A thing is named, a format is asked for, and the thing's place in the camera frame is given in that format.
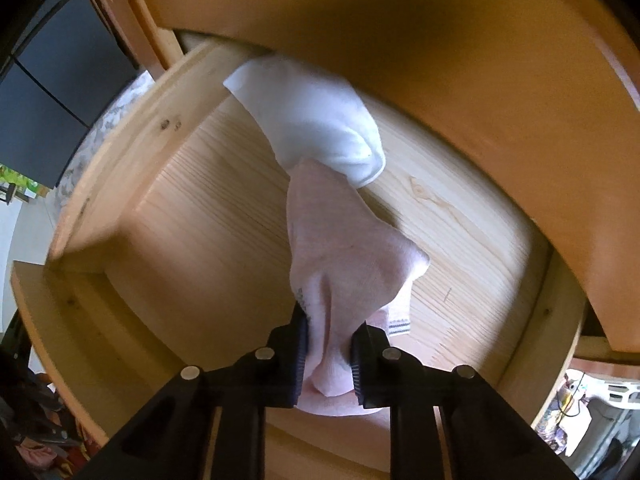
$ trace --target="dark cabinet door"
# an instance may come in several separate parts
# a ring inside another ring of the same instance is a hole
[[[36,29],[36,27],[40,24],[40,22],[44,19],[44,17],[46,17],[47,13],[54,12],[55,10],[54,7],[58,6],[61,2],[62,0],[44,0],[40,8],[36,11],[36,13],[31,18],[31,21],[29,22],[29,24],[23,30],[22,34],[20,35],[20,38],[18,38],[18,41],[15,42],[14,49],[12,50],[13,53],[15,53],[15,51],[20,47],[22,42],[27,39],[28,35],[31,34]]]
[[[87,128],[14,65],[0,84],[0,162],[54,187]]]
[[[18,56],[38,82],[85,124],[136,76],[89,0],[69,0]]]

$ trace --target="metal screw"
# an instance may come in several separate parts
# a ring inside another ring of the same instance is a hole
[[[398,361],[402,357],[402,352],[398,348],[390,346],[382,351],[382,357],[387,361]]]
[[[194,380],[199,375],[200,369],[197,366],[187,366],[180,372],[180,377],[182,377],[185,381]]]
[[[263,346],[262,348],[258,348],[255,351],[254,355],[255,358],[258,359],[258,361],[268,361],[270,359],[273,359],[274,355],[276,355],[276,352],[273,348]]]
[[[476,376],[476,371],[469,365],[459,366],[456,373],[464,379],[473,379]]]

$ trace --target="wood grain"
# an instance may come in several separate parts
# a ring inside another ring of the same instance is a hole
[[[558,253],[551,257],[545,282],[522,341],[497,390],[532,426],[555,395],[574,354],[586,297]]]
[[[258,53],[220,40],[197,47],[120,123],[63,213],[46,272],[69,280],[84,273],[78,283],[85,285],[74,290],[83,291],[86,303],[98,305],[85,317],[104,327],[119,347],[140,353],[146,343],[129,339],[133,332],[120,334],[119,316],[106,307],[114,304],[113,294],[124,302],[119,310],[130,309],[180,362],[204,368],[228,365],[263,345],[270,330],[289,319],[294,300],[288,283],[288,178],[255,121],[222,88],[236,66]],[[551,339],[567,334],[567,325],[542,324],[541,329],[530,321],[545,279],[549,244],[455,149],[397,110],[362,96],[387,157],[385,172],[362,195],[380,218],[432,258],[427,274],[414,286],[412,332],[394,343],[425,364],[471,364],[497,384],[513,367],[512,355],[529,331],[543,330]],[[17,285],[26,290],[31,279],[46,282],[37,273],[24,274]],[[84,291],[84,286],[95,286],[93,280],[103,279],[113,288],[101,291],[100,298]],[[49,303],[65,298],[66,289],[46,290],[54,297]],[[22,294],[23,308],[39,312],[39,296]],[[64,325],[65,318],[60,315],[56,321]],[[39,334],[52,324],[38,318],[28,328]],[[577,325],[575,321],[571,327],[574,333]],[[40,344],[47,351],[60,343],[42,336]],[[82,366],[97,367],[99,352],[92,340],[74,345],[89,361]],[[555,376],[541,374],[537,392],[544,384],[551,391],[566,359],[567,348],[550,348],[564,353],[553,355]],[[149,358],[143,354],[110,374],[132,374],[146,384],[158,378],[157,372],[145,371]],[[45,362],[47,369],[55,365]],[[68,381],[66,374],[73,378],[66,369],[57,374],[60,381]],[[107,377],[96,381],[107,398],[116,397]],[[530,384],[530,377],[514,375],[513,383],[519,381]],[[67,393],[81,399],[82,406],[91,403],[84,398],[91,392],[81,387],[68,386]],[[538,397],[526,395],[518,402],[535,404],[529,409],[537,413],[542,406]],[[134,410],[126,413],[125,408],[114,412],[106,426],[104,412],[93,405],[81,412],[81,420],[102,428],[106,438],[133,415]],[[384,410],[339,420],[270,410],[268,422],[272,478],[320,478],[322,471],[335,474],[331,478],[378,478],[383,474],[379,471],[388,470]],[[318,461],[325,464],[320,467]]]
[[[622,38],[609,46],[569,0],[145,1],[164,27],[316,63],[428,124],[535,219],[612,347],[640,351],[640,114],[625,76],[640,54],[624,30],[609,27]]]
[[[12,287],[47,373],[101,445],[184,366],[104,275],[15,262]]]
[[[581,336],[574,357],[627,365],[640,365],[640,353],[615,352],[606,337]]]
[[[548,243],[450,146],[392,108],[365,101],[387,158],[366,200],[432,259],[414,285],[412,332],[394,344],[427,365],[471,364],[495,384],[529,320]],[[127,215],[123,245],[106,273],[185,362],[229,365],[289,319],[287,184],[260,128],[230,96]],[[334,421],[272,410],[268,420],[319,449],[388,467],[386,412]],[[363,437],[354,442],[355,435]]]

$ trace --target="pink cloth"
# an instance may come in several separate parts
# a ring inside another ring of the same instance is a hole
[[[53,465],[53,461],[57,457],[53,450],[45,446],[16,446],[15,449],[18,450],[27,465],[36,471],[46,471]]]
[[[343,174],[305,159],[290,176],[290,284],[309,318],[298,408],[318,415],[370,413],[353,391],[351,336],[364,320],[387,333],[408,331],[411,286],[429,257],[377,218]]]

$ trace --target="white sock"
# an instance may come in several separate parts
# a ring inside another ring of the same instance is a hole
[[[346,79],[268,54],[246,62],[224,85],[258,123],[285,171],[314,158],[362,187],[384,169],[376,122]]]

